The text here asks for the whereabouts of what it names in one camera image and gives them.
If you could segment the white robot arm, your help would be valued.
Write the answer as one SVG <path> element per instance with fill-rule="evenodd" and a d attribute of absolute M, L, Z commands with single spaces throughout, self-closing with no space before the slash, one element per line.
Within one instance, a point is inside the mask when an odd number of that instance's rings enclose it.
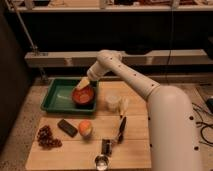
<path fill-rule="evenodd" d="M 152 171 L 203 171 L 193 107 L 178 87 L 162 85 L 122 62 L 115 50 L 101 50 L 88 69 L 90 81 L 112 71 L 147 102 Z"/>

